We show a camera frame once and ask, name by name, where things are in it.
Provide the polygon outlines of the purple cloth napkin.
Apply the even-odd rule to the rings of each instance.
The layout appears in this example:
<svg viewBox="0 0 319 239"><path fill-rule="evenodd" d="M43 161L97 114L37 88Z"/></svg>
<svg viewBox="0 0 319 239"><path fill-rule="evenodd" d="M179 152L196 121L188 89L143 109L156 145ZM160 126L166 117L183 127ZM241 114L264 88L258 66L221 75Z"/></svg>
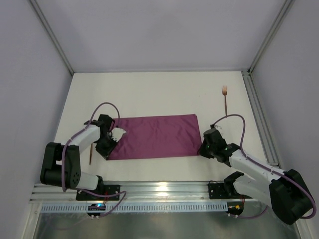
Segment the purple cloth napkin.
<svg viewBox="0 0 319 239"><path fill-rule="evenodd" d="M120 119L126 133L109 160L196 156L201 146L195 114Z"/></svg>

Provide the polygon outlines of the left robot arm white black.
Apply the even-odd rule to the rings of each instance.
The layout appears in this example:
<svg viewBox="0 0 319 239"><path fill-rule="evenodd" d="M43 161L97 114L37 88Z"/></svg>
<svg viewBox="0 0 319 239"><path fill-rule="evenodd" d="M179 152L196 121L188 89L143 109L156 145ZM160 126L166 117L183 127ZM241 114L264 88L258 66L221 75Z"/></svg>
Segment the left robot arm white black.
<svg viewBox="0 0 319 239"><path fill-rule="evenodd" d="M106 198L111 193L107 192L103 178L82 172L80 156L95 144L96 151L108 159L125 133L114 119L100 115L97 120L85 122L84 128L66 142L48 143L40 173L41 183L77 190L80 200Z"/></svg>

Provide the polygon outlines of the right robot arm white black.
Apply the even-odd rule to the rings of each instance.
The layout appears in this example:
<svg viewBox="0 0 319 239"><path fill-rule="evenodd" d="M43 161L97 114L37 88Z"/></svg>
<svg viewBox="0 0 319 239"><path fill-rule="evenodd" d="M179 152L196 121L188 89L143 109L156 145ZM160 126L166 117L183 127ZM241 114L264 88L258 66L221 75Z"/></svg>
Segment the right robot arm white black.
<svg viewBox="0 0 319 239"><path fill-rule="evenodd" d="M249 156L240 146L227 144L215 128L203 136L199 154L236 169L222 183L208 183L211 199L256 199L287 225L304 219L309 211L316 213L315 201L298 171L283 171Z"/></svg>

